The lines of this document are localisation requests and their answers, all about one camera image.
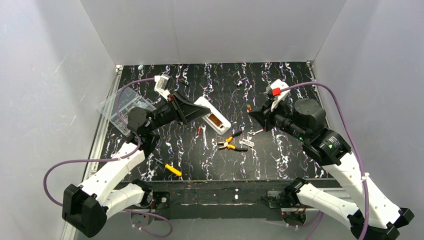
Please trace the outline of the white remote control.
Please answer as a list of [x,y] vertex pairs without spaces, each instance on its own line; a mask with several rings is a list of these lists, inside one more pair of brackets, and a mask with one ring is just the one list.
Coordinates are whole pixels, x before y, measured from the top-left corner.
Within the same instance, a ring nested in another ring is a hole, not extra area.
[[212,127],[217,134],[223,135],[231,128],[231,123],[205,97],[199,97],[194,103],[210,109],[210,113],[203,116],[202,119]]

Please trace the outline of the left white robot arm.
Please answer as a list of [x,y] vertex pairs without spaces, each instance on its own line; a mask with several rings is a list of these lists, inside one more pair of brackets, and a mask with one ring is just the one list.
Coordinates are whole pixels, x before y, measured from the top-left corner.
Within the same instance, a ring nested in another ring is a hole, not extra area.
[[204,97],[192,102],[178,92],[165,96],[165,103],[150,110],[133,107],[127,114],[127,128],[133,131],[113,158],[79,185],[70,184],[63,193],[62,219],[88,238],[97,235],[107,220],[133,205],[147,202],[151,187],[142,180],[120,190],[116,186],[156,148],[154,130],[171,122],[182,125],[206,118],[215,108]]

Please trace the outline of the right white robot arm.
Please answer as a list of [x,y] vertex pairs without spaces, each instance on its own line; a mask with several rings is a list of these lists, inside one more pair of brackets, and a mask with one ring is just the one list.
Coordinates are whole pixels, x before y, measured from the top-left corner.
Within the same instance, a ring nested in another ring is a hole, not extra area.
[[399,228],[414,218],[409,208],[390,201],[374,182],[360,171],[359,162],[344,138],[326,127],[326,112],[310,98],[293,106],[270,100],[249,111],[264,129],[276,127],[302,142],[307,156],[331,174],[349,194],[350,201],[335,197],[296,178],[284,188],[281,199],[290,205],[313,207],[338,220],[361,240],[394,240]]

